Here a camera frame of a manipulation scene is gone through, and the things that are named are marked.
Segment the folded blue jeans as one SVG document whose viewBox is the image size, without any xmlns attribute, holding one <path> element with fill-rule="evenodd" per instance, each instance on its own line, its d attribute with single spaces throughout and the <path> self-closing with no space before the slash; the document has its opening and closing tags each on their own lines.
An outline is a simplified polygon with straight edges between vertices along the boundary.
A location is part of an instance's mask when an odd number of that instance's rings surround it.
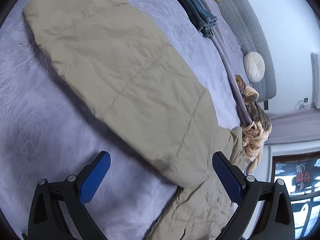
<svg viewBox="0 0 320 240">
<path fill-rule="evenodd" d="M 217 17 L 204 9 L 199 0 L 178 1 L 197 31 L 200 31 L 206 38 L 213 37 L 213 28 L 216 25 Z"/>
</svg>

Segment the grey quilted headboard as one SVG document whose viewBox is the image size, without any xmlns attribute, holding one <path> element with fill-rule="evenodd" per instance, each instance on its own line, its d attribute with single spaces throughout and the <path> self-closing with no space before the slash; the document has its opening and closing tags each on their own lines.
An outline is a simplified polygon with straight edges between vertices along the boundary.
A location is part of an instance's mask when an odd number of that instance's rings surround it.
<svg viewBox="0 0 320 240">
<path fill-rule="evenodd" d="M 215 0 L 223 19 L 238 39 L 242 52 L 246 55 L 256 51 L 264 59 L 265 74 L 253 87 L 264 102 L 277 94 L 276 76 L 271 53 L 260 22 L 249 0 Z"/>
</svg>

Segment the purple bed blanket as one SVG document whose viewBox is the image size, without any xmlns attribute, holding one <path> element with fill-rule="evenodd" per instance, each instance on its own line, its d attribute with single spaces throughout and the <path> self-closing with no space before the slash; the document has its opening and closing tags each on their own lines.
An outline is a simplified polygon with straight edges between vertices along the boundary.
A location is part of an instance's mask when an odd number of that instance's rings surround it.
<svg viewBox="0 0 320 240">
<path fill-rule="evenodd" d="M 109 239 L 143 239 L 177 187 L 127 146 L 59 78 L 35 43 L 18 0 L 1 27 L 1 211 L 18 236 L 41 178 L 79 173 L 101 151 L 112 164 L 90 215 Z M 210 91 L 220 126 L 240 124 L 225 67 L 213 42 L 177 0 L 128 0 L 149 14 Z"/>
</svg>

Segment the brown and cream striped garment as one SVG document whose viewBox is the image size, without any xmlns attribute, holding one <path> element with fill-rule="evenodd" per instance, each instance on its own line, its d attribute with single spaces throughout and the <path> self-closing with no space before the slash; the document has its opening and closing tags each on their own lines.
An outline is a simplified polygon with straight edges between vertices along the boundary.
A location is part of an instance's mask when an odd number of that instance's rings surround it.
<svg viewBox="0 0 320 240">
<path fill-rule="evenodd" d="M 272 123 L 268 115 L 258 105 L 259 93 L 247 85 L 241 76 L 236 75 L 235 81 L 251 119 L 250 124 L 242 124 L 241 127 L 242 148 L 249 161 L 246 171 L 248 174 L 252 174 L 262 159 L 264 144 L 272 131 Z"/>
</svg>

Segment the beige puffer coat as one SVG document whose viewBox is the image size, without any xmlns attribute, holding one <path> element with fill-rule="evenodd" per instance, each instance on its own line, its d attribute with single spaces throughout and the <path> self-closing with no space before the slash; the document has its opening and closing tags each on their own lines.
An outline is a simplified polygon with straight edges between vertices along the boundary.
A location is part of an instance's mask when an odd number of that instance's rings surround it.
<svg viewBox="0 0 320 240">
<path fill-rule="evenodd" d="M 152 18 L 127 0 L 31 0 L 37 45 L 94 116 L 181 191 L 148 239 L 217 239 L 233 206 L 212 166 L 244 168 L 240 127 L 218 124 L 209 90 Z"/>
</svg>

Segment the round white cushion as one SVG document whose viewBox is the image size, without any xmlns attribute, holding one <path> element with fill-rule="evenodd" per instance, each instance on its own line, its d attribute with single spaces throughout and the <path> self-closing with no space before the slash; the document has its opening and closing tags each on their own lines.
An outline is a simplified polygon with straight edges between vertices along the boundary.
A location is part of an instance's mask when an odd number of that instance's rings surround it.
<svg viewBox="0 0 320 240">
<path fill-rule="evenodd" d="M 265 74 L 265 62 L 256 51 L 251 51 L 244 56 L 244 68 L 251 83 L 260 82 Z"/>
</svg>

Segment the dark framed window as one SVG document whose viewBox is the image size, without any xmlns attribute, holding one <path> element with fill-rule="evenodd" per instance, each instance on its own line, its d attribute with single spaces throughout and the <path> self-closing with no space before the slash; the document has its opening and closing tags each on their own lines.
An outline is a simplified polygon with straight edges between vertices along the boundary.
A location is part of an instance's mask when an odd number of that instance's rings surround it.
<svg viewBox="0 0 320 240">
<path fill-rule="evenodd" d="M 272 157 L 271 181 L 277 179 L 289 193 L 295 239 L 319 239 L 319 152 Z"/>
</svg>

